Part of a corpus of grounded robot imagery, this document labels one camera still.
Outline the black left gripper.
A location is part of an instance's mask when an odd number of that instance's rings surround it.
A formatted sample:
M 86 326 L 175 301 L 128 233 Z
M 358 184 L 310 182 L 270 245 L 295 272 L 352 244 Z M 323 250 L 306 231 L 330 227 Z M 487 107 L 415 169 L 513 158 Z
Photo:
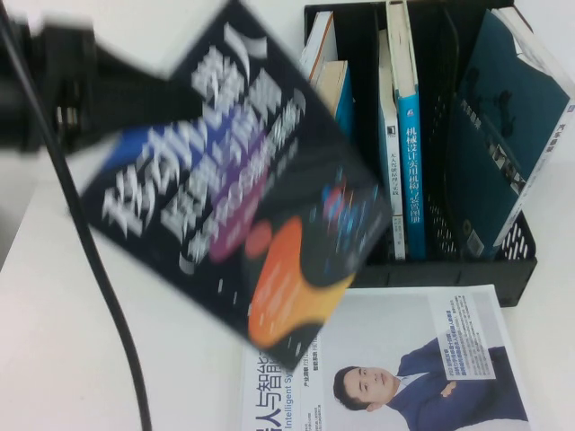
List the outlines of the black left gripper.
M 190 87 L 124 61 L 95 43 L 86 26 L 45 23 L 31 38 L 29 66 L 65 154 L 83 147 L 90 101 L 94 128 L 143 127 L 201 113 L 200 97 Z

